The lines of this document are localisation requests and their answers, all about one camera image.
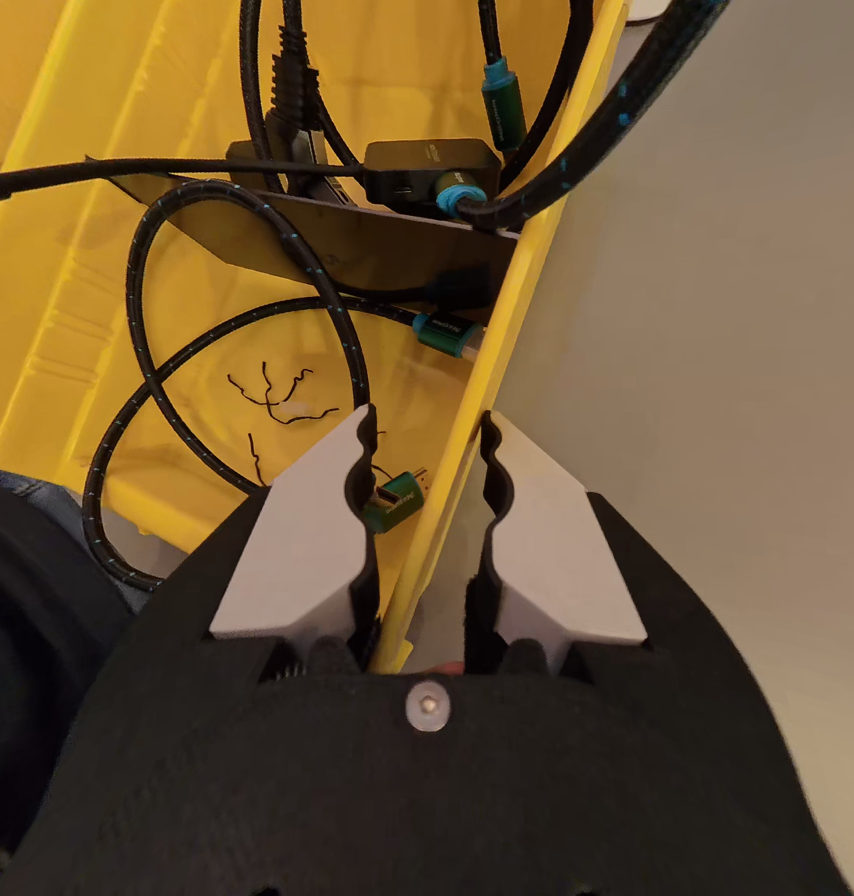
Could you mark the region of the black adapter hub with cable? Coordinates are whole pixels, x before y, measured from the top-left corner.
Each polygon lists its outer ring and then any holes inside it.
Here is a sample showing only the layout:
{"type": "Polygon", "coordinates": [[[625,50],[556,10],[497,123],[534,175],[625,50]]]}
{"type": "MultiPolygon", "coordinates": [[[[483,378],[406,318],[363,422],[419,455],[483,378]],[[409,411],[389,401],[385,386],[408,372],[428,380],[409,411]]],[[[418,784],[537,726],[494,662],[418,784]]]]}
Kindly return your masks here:
{"type": "Polygon", "coordinates": [[[0,202],[22,193],[92,180],[129,175],[270,175],[287,179],[332,177],[354,179],[372,203],[390,205],[397,198],[415,203],[434,199],[437,185],[448,173],[459,173],[493,197],[500,185],[501,162],[479,139],[387,140],[370,143],[364,161],[321,164],[264,161],[236,156],[209,158],[91,159],[12,171],[0,171],[0,202]]]}

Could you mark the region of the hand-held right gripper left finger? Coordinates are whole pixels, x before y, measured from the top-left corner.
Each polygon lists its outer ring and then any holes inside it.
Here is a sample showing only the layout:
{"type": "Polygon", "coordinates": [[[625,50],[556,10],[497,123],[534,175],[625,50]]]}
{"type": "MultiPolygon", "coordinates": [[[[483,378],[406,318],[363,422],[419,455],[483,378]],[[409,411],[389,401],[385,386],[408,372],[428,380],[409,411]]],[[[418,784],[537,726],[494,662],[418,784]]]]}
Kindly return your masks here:
{"type": "Polygon", "coordinates": [[[272,483],[210,624],[219,640],[276,636],[305,658],[322,636],[362,656],[378,622],[377,411],[358,407],[272,483]]]}

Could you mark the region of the yellow plastic bin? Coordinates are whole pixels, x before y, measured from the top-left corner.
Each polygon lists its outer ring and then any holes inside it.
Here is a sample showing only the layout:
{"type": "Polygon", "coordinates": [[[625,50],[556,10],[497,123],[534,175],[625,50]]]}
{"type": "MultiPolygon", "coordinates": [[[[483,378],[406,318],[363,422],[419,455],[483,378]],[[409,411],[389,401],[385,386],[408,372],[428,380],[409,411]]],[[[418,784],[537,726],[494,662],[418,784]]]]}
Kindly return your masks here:
{"type": "MultiPolygon", "coordinates": [[[[480,51],[474,2],[305,2],[309,53],[328,107],[361,158],[372,140],[481,137],[480,51]]],[[[216,158],[244,138],[238,2],[0,2],[0,171],[106,158],[216,158]]],[[[372,668],[399,671],[406,630],[433,576],[476,451],[478,419],[496,397],[565,200],[522,234],[480,241],[426,221],[389,218],[342,252],[325,214],[301,231],[335,276],[387,289],[428,282],[433,269],[476,264],[471,247],[501,249],[491,287],[487,352],[475,366],[420,345],[410,330],[354,314],[371,400],[377,463],[425,467],[437,487],[424,510],[377,540],[384,633],[372,668]]],[[[97,181],[0,203],[0,468],[74,493],[85,485],[108,424],[143,376],[125,317],[125,269],[143,206],[97,181]]],[[[215,257],[167,223],[152,248],[144,317],[153,358],[264,303],[313,289],[281,254],[259,273],[215,257]]],[[[293,312],[205,348],[166,385],[205,445],[244,476],[253,434],[271,480],[353,409],[342,349],[324,310],[293,312]],[[308,366],[306,398],[338,416],[280,427],[224,376],[308,366]]],[[[151,400],[112,456],[103,504],[186,552],[237,507],[242,492],[196,459],[151,400]]]]}

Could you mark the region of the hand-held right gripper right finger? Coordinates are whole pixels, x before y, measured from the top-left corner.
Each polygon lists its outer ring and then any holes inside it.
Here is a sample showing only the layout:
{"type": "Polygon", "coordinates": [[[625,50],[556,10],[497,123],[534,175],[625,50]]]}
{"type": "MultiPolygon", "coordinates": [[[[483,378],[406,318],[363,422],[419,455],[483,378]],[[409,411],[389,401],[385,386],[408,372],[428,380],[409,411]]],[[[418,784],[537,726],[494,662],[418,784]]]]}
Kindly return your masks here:
{"type": "Polygon", "coordinates": [[[500,666],[519,640],[548,666],[575,643],[645,643],[586,487],[496,411],[481,419],[480,455],[492,518],[469,583],[469,664],[500,666]]]}

